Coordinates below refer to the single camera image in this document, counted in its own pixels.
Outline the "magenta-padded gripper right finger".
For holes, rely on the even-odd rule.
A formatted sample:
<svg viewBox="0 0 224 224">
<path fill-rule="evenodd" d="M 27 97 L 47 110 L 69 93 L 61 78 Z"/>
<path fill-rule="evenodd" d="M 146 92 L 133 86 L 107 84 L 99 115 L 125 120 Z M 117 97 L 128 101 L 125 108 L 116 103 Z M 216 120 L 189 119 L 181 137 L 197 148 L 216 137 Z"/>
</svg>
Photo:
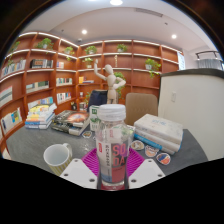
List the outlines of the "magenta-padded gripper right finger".
<svg viewBox="0 0 224 224">
<path fill-rule="evenodd" d="M 129 150 L 126 175 L 130 189 L 140 188 L 165 176 L 153 159 L 144 159 L 133 149 Z"/>
</svg>

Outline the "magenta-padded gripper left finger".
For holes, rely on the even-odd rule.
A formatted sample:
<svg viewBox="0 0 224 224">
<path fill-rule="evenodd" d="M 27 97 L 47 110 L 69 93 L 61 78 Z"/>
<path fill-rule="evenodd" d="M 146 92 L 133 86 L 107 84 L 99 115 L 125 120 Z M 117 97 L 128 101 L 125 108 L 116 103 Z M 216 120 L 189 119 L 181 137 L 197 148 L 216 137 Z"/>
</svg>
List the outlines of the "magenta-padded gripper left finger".
<svg viewBox="0 0 224 224">
<path fill-rule="evenodd" d="M 99 172 L 97 150 L 92 149 L 81 159 L 74 158 L 60 177 L 81 187 L 96 189 Z"/>
</svg>

